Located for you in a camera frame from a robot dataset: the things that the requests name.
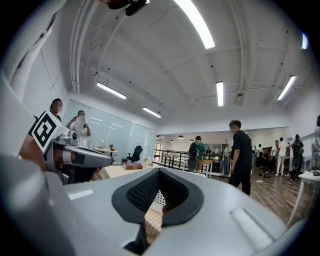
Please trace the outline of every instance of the railing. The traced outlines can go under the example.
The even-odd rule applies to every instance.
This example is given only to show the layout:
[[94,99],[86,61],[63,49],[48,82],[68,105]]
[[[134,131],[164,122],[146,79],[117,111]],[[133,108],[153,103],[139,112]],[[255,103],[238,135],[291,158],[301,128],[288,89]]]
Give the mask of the railing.
[[[183,165],[185,164],[184,159],[188,159],[188,158],[189,158],[188,152],[155,149],[153,162],[160,165],[171,163],[171,165],[169,166],[170,168],[182,170]],[[203,158],[207,160],[212,160],[212,172],[214,173],[220,172],[221,160],[223,158],[222,154],[204,154]],[[202,166],[202,169],[203,169],[202,171],[207,171],[207,166],[204,166],[204,167]]]

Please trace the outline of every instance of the hair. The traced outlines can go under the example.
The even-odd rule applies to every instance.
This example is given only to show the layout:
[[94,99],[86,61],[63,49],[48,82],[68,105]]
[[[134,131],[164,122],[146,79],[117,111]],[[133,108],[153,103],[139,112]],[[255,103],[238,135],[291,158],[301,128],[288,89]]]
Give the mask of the hair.
[[50,110],[52,110],[52,107],[53,107],[53,105],[54,105],[56,102],[61,102],[61,105],[62,105],[62,100],[59,99],[59,98],[55,98],[55,99],[52,101],[51,105],[50,105]]
[[239,120],[232,120],[230,123],[229,123],[229,127],[231,126],[235,126],[237,125],[239,127],[239,129],[241,128],[241,122]]
[[84,112],[83,110],[79,110],[79,111],[78,111],[78,116],[79,116],[79,113],[80,113],[80,112],[83,112],[84,115],[86,115],[86,112]]

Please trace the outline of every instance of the ceiling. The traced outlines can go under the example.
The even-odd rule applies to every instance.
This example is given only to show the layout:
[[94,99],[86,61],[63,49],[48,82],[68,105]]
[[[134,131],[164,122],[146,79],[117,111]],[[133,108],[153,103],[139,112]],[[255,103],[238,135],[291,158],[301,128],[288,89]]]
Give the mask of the ceiling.
[[[94,0],[81,8],[82,1],[73,2],[73,91],[122,101],[96,86],[108,84],[128,97],[120,104],[134,112],[147,107],[166,116],[194,106],[218,108],[219,81],[224,105],[281,106],[311,72],[301,31],[270,1],[193,0],[213,37],[210,49],[174,1],[150,0],[134,16]],[[291,75],[297,79],[279,102]]]

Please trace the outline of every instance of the fluorescent light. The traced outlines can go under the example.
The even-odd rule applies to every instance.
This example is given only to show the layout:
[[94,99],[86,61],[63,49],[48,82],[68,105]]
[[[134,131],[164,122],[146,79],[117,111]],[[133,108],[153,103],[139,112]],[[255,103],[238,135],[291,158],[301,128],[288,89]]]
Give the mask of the fluorescent light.
[[218,107],[221,107],[225,104],[225,90],[224,82],[217,82],[216,85],[216,94],[218,95]]
[[161,115],[158,115],[157,113],[151,111],[150,109],[147,109],[146,107],[143,108],[144,111],[147,111],[148,113],[154,115],[157,118],[161,118]]
[[307,36],[304,34],[304,33],[302,33],[302,46],[301,46],[301,48],[302,49],[307,49],[308,48],[308,38],[307,38]]
[[100,119],[98,119],[98,118],[94,118],[94,117],[92,117],[92,116],[91,116],[91,118],[103,122],[102,120],[100,120]]
[[196,31],[198,32],[201,40],[206,49],[215,47],[215,42],[210,34],[209,28],[202,18],[200,12],[191,2],[191,0],[174,0],[184,13],[188,16],[192,24],[194,25]]
[[294,80],[296,79],[296,76],[292,75],[290,76],[289,81],[286,83],[283,91],[281,92],[280,96],[277,98],[278,101],[282,100],[282,98],[285,96],[287,91],[289,90],[290,86],[293,84]]
[[108,91],[109,93],[112,93],[112,94],[114,94],[114,95],[117,95],[117,96],[120,97],[121,99],[124,99],[124,100],[125,100],[125,99],[127,98],[127,96],[121,94],[120,92],[117,92],[117,91],[114,90],[114,89],[111,89],[110,87],[108,87],[108,86],[106,86],[106,85],[104,85],[104,84],[102,84],[102,83],[100,83],[100,82],[98,82],[98,83],[96,84],[96,86],[98,86],[98,87],[100,87],[100,88]]

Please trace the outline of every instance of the office chair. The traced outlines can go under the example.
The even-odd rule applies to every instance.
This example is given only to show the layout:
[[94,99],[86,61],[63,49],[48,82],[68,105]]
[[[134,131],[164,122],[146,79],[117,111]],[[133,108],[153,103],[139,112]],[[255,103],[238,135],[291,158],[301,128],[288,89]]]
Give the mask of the office chair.
[[140,160],[140,154],[141,154],[142,150],[143,150],[143,149],[141,148],[141,146],[136,146],[136,148],[134,149],[134,152],[133,152],[132,156],[130,156],[131,153],[127,153],[127,154],[129,154],[129,156],[127,156],[126,158],[127,158],[128,160],[130,160],[131,163],[137,162],[137,161]]

